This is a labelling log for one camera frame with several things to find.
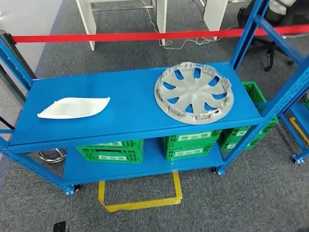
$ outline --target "white desk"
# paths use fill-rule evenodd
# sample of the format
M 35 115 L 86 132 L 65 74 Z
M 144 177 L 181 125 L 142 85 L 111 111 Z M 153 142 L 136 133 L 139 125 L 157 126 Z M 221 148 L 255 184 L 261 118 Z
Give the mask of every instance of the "white desk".
M 210 31 L 220 30 L 228 3 L 250 2 L 251 0 L 207 0 L 203 4 L 203 20 Z
M 96 34 L 96 25 L 94 21 L 93 9 L 91 3 L 96 2 L 115 2 L 115 1 L 133 1 L 133 0 L 76 0 L 76 3 L 79 9 L 79 12 L 83 20 L 84 26 L 87 35 Z M 167 0 L 156 0 L 157 9 L 157 25 L 160 33 L 166 32 L 166 14 L 167 8 Z M 94 41 L 90 41 L 91 50 L 94 51 Z

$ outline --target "blue shelf board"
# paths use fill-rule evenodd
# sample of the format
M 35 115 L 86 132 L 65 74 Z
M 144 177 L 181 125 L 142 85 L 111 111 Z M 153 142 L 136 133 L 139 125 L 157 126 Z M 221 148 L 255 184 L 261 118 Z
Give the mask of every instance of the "blue shelf board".
M 304 103 L 297 103 L 290 110 L 303 132 L 309 136 L 309 108 Z
M 166 68 L 38 79 L 33 81 L 9 149 L 26 152 L 155 138 L 257 125 L 262 119 L 230 63 L 210 65 L 228 78 L 234 97 L 232 109 L 217 122 L 192 126 L 163 112 L 155 101 L 154 91 L 157 79 Z M 37 116 L 66 97 L 110 97 L 110 102 L 103 111 L 90 117 L 57 120 Z
M 206 157 L 167 162 L 165 160 L 162 141 L 159 138 L 154 138 L 145 140 L 143 162 L 140 164 L 89 162 L 75 148 L 69 148 L 63 172 L 63 182 L 69 185 L 83 184 L 100 180 L 118 180 L 172 171 L 218 167 L 223 164 L 217 143 Z

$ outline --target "yellow floor tape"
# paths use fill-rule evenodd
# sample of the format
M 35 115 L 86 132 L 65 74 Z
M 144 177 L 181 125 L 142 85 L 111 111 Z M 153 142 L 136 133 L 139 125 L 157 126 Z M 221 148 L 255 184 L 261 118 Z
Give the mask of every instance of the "yellow floor tape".
M 124 204 L 113 204 L 106 205 L 104 204 L 104 191 L 105 181 L 100 181 L 99 183 L 99 201 L 101 202 L 107 211 L 112 213 L 118 210 L 134 210 L 134 209 L 145 209 L 151 207 L 159 207 L 166 205 L 180 204 L 180 200 L 182 199 L 182 187 L 180 185 L 179 176 L 177 171 L 173 172 L 173 178 L 174 180 L 175 190 L 176 192 L 176 197 L 150 200 L 145 202 L 134 202 L 134 203 L 124 203 Z
M 295 117 L 290 117 L 289 121 L 309 146 L 309 139 L 296 123 Z

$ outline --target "red barrier tape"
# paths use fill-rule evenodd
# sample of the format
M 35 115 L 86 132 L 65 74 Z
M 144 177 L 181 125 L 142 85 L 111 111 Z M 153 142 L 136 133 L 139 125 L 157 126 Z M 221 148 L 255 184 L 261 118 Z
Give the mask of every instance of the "red barrier tape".
M 302 34 L 309 32 L 309 25 L 297 25 L 289 27 L 276 27 L 279 34 Z M 176 39 L 195 39 L 211 37 L 240 37 L 243 29 L 230 29 L 219 31 L 178 31 L 178 32 L 138 32 L 138 33 L 105 33 L 96 35 L 84 34 L 64 34 L 64 35 L 33 35 L 33 36 L 13 36 L 16 43 L 69 43 L 69 42 L 116 42 L 116 41 L 146 41 L 146 40 L 176 40 Z M 265 36 L 266 33 L 261 28 L 256 30 L 255 36 Z

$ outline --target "white label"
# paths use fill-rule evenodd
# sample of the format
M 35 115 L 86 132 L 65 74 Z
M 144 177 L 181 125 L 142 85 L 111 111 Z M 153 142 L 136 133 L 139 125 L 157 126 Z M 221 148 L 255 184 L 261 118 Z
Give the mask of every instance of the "white label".
M 127 161 L 127 157 L 125 156 L 102 156 L 99 155 L 99 159 L 100 160 L 118 160 L 118 161 Z
M 234 148 L 236 144 L 228 144 L 227 149 Z
M 244 136 L 246 132 L 247 130 L 239 131 L 236 136 Z
M 210 138 L 210 136 L 211 136 L 211 131 L 203 132 L 203 133 L 197 133 L 197 134 L 184 134 L 184 135 L 179 135 L 179 137 L 178 138 L 177 141 L 203 139 L 203 138 Z
M 114 142 L 114 143 L 96 144 L 96 146 L 122 146 L 122 142 L 118 141 L 118 142 Z
M 187 150 L 187 151 L 177 151 L 175 153 L 175 157 L 176 156 L 194 155 L 194 154 L 199 154 L 199 153 L 203 153 L 203 148 L 194 149 L 194 150 Z

